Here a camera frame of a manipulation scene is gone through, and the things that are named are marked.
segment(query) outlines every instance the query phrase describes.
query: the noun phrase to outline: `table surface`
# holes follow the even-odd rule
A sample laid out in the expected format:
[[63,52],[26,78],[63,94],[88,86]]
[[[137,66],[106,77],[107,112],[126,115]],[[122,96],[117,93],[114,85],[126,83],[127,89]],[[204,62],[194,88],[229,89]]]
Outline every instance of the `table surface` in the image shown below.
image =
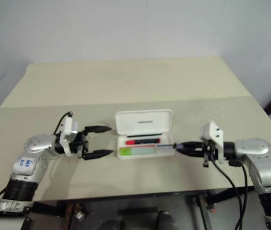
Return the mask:
[[[166,68],[160,71],[159,66]],[[139,84],[136,73],[145,83]],[[93,87],[98,84],[100,94],[96,98]],[[68,88],[66,95],[59,92],[63,87]],[[109,87],[120,91],[112,92]],[[160,88],[167,90],[161,93]],[[159,97],[154,97],[153,92],[160,93]],[[116,112],[165,108],[174,114],[171,133],[175,141],[199,140],[202,126],[214,120],[224,130],[227,141],[257,137],[271,143],[271,120],[218,57],[34,64],[28,67],[24,78],[0,108],[0,190],[8,182],[13,163],[23,151],[25,141],[37,133],[52,133],[66,111],[73,111],[81,128],[95,124],[112,127],[110,132],[91,134],[90,149],[115,150],[118,138]],[[51,161],[34,199],[93,198],[230,187],[213,165],[203,168],[203,159],[200,158],[176,153],[171,157],[119,160],[116,154],[92,161],[66,156]],[[241,169],[229,167],[226,163],[221,167],[237,186],[243,186]]]

